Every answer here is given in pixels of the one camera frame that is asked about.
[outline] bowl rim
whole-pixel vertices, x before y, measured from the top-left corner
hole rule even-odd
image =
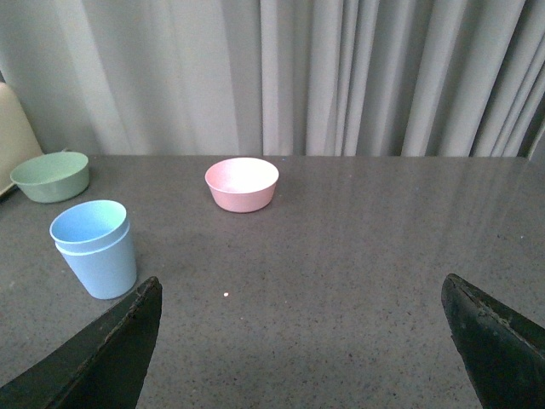
[[[18,181],[16,177],[17,172],[20,172],[21,169],[25,168],[26,166],[33,166],[35,163],[43,162],[46,160],[51,160],[54,156],[72,156],[72,157],[79,157],[81,159],[84,159],[82,164],[74,169],[74,171],[70,175],[62,175],[58,176],[53,180],[48,181],[33,181],[33,182],[27,182],[27,181]],[[85,155],[84,153],[80,152],[53,152],[53,153],[46,153],[44,155],[36,156],[35,158],[30,158],[26,160],[25,162],[18,164],[9,174],[9,178],[13,183],[19,186],[45,186],[49,185],[50,183],[55,183],[57,181],[62,181],[64,179],[67,179],[68,177],[74,176],[77,173],[84,170],[89,165],[89,157]]]
[[[258,190],[250,190],[248,192],[229,192],[227,190],[220,189],[220,188],[212,185],[209,182],[209,173],[212,171],[213,168],[215,168],[216,166],[218,166],[220,164],[224,164],[225,162],[232,162],[232,161],[234,162],[234,161],[239,161],[240,159],[244,159],[244,160],[252,159],[254,161],[261,162],[261,163],[263,163],[263,164],[265,164],[267,166],[271,166],[272,169],[275,172],[274,180],[271,183],[265,185],[265,187],[263,187],[263,188],[260,188]],[[280,172],[278,171],[278,168],[274,164],[270,163],[269,161],[267,161],[265,159],[262,159],[262,158],[252,158],[252,157],[249,157],[249,156],[243,156],[243,157],[236,157],[236,158],[228,158],[228,159],[221,160],[220,162],[216,162],[215,164],[210,166],[208,168],[208,170],[206,170],[206,173],[204,174],[204,179],[206,180],[206,184],[209,186],[209,188],[214,189],[216,192],[233,194],[233,195],[244,195],[244,194],[258,193],[258,192],[262,192],[264,190],[267,190],[268,188],[274,186],[277,183],[279,176],[280,176]]]

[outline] white curtain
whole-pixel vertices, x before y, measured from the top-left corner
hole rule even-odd
[[[543,0],[0,2],[0,72],[45,152],[516,156]]]

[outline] green bowl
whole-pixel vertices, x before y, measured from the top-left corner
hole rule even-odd
[[[49,153],[23,162],[10,176],[30,200],[61,202],[89,185],[89,158],[77,152]]]

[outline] speckled surface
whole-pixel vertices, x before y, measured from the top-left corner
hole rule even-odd
[[[91,199],[128,208],[139,282],[163,284],[139,408],[478,408],[448,273],[545,325],[545,176],[525,159],[270,158],[277,191],[250,214],[213,202],[220,159],[91,157],[75,199],[0,202],[0,384],[115,303],[49,237]]]

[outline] blue cup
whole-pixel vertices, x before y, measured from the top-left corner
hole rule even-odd
[[[116,298],[135,284],[135,249],[122,204],[94,200],[73,206],[53,220],[49,234],[92,297]]]

